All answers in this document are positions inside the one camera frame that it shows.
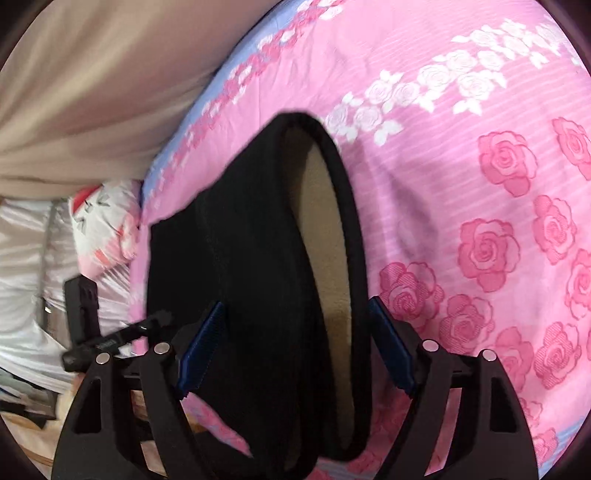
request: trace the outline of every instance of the pink bedsheet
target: pink bedsheet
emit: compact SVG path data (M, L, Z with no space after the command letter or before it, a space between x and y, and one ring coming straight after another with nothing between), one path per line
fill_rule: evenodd
M353 184L370 295L448 350L497 352L544 473L591 407L589 105L591 78L534 0L307 0L165 168L143 211L132 319L144 314L148 226L215 181L277 112L309 111ZM376 358L366 452L312 476L371 478L407 404ZM247 450L198 399L186 407Z

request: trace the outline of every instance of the black clamp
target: black clamp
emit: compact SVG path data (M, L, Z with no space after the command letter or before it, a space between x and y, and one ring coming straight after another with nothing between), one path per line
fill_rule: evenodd
M497 355L447 352L395 320L379 297L371 327L394 384L411 398L404 424L376 480L537 480L534 445L517 394ZM424 477L449 391L461 388L459 414L444 468Z
M53 480L163 478L146 466L131 390L144 392L151 435L168 478L215 477L197 451L180 400L199 387L225 335L224 306L214 304L201 319L180 328L171 342L156 343L158 333L169 326L170 315L158 314L107 337L80 338L85 341L64 354L64 366L86 375L61 431ZM117 346L141 335L150 340L146 354L115 356Z

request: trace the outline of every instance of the floral pillowcase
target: floral pillowcase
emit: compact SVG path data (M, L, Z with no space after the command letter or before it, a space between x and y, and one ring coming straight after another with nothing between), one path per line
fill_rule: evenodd
M121 180L84 189L70 199L80 273L96 278L135 256L140 183Z

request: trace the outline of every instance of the black fabric cover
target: black fabric cover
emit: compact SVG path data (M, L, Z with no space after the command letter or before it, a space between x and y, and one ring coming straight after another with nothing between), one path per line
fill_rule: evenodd
M318 143L335 188L352 298L355 432L340 447L326 330L313 272L282 180L282 140L299 127ZM228 309L219 346L196 392L242 435L270 477L282 475L299 418L298 476L319 453L363 451L371 418L365 257L353 194L338 151L303 113L282 114L181 212L152 227L147 313L194 321L212 302Z

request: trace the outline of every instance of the blue clamp pad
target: blue clamp pad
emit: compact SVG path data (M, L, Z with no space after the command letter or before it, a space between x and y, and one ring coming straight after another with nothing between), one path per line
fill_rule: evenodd
M416 386L413 356L404 346L394 329L392 317L377 297L369 301L369 318L372 337L394 385L411 395Z
M226 332L226 307L217 302L178 363L177 388L183 398L199 388L220 339Z

